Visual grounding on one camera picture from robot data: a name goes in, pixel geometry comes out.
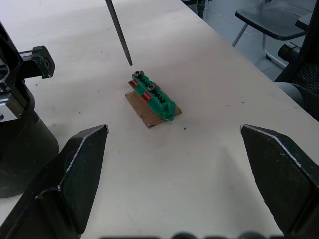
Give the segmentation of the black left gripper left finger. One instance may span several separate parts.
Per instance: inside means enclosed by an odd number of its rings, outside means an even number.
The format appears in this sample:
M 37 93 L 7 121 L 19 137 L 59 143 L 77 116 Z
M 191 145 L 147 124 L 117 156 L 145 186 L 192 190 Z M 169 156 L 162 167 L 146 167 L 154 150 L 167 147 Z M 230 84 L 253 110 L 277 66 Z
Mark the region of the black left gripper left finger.
M 78 239 L 99 185 L 106 124 L 71 137 L 35 177 L 0 227 L 2 239 Z

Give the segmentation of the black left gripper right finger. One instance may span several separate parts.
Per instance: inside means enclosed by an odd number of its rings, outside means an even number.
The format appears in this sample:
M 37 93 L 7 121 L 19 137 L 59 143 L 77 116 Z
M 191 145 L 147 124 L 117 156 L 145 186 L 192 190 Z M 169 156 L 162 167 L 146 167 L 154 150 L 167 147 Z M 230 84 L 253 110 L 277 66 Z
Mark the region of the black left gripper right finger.
M 243 124 L 240 133 L 260 194 L 285 236 L 319 237 L 319 167 L 289 137 Z

